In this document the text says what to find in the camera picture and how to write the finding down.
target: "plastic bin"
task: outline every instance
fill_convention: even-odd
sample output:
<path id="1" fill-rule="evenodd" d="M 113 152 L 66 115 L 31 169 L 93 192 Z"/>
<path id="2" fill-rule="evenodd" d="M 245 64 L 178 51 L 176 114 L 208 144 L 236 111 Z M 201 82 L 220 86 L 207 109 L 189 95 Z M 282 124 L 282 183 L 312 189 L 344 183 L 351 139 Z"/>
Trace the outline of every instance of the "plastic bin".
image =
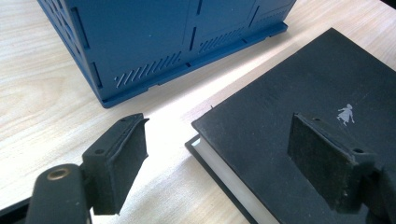
<path id="1" fill-rule="evenodd" d="M 295 0 L 38 0 L 103 107 L 284 32 Z"/>

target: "table top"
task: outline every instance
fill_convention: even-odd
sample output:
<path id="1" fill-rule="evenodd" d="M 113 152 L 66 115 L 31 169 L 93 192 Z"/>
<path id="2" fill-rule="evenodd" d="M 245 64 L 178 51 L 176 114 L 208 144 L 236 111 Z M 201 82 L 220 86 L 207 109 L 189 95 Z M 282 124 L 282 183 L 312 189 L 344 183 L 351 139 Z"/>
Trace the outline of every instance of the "table top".
<path id="1" fill-rule="evenodd" d="M 298 0 L 286 33 L 109 109 L 101 107 L 35 0 L 0 2 L 0 209 L 28 198 L 52 166 L 82 153 L 114 122 L 144 113 L 149 157 L 119 216 L 93 223 L 244 223 L 184 147 L 191 122 L 333 27 L 396 70 L 396 10 L 378 0 Z"/>

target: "blue plastic crate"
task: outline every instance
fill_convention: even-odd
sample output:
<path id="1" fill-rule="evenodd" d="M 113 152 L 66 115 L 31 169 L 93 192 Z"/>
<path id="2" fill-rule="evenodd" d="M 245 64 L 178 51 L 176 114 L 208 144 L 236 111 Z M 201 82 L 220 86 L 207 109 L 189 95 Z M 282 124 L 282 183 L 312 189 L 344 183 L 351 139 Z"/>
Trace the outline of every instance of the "blue plastic crate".
<path id="1" fill-rule="evenodd" d="M 286 31 L 295 0 L 38 0 L 103 107 Z"/>

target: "wood grain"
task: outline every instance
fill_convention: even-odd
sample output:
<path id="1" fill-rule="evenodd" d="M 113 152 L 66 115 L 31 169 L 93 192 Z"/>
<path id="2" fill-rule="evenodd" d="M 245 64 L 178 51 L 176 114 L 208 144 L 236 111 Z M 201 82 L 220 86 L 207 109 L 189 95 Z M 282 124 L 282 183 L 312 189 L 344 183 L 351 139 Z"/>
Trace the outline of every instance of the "wood grain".
<path id="1" fill-rule="evenodd" d="M 298 0 L 289 30 L 103 109 L 34 0 L 0 2 L 0 209 L 116 120 L 143 112 L 149 157 L 120 216 L 94 223 L 246 223 L 184 148 L 191 122 L 333 27 L 396 70 L 396 10 L 377 0 Z"/>

